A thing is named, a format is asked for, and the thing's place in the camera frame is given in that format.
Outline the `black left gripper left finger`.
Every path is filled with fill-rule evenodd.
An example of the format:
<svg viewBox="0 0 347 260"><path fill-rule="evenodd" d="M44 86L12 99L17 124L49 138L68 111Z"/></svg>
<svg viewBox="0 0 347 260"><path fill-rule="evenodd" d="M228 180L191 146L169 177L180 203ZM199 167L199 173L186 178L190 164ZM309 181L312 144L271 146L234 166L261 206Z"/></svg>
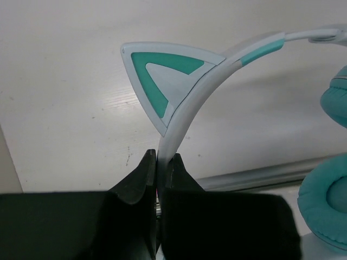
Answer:
<svg viewBox="0 0 347 260"><path fill-rule="evenodd" d="M145 197L156 202L156 151L148 149L138 166L110 189L123 203L138 204Z"/></svg>

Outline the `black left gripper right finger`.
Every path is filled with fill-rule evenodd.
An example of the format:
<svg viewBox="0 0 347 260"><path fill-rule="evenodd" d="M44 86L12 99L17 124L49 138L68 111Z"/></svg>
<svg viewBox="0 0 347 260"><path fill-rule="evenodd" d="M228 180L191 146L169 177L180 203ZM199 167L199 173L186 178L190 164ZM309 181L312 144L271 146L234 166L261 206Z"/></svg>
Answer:
<svg viewBox="0 0 347 260"><path fill-rule="evenodd" d="M204 192L204 189L187 172L179 153L173 156L165 170L165 188L189 192Z"/></svg>

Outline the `teal cat-ear headphones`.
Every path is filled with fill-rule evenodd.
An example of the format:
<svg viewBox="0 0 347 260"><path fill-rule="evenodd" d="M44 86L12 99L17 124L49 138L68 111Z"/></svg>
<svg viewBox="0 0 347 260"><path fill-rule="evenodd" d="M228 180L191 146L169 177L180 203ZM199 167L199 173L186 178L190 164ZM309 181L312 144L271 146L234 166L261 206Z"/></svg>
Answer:
<svg viewBox="0 0 347 260"><path fill-rule="evenodd" d="M294 33L268 32L221 54L186 45L132 42L121 46L128 78L145 113L161 135L157 154L157 190L187 130L211 94L237 70L275 52L286 42L346 45L346 25L332 24Z"/></svg>

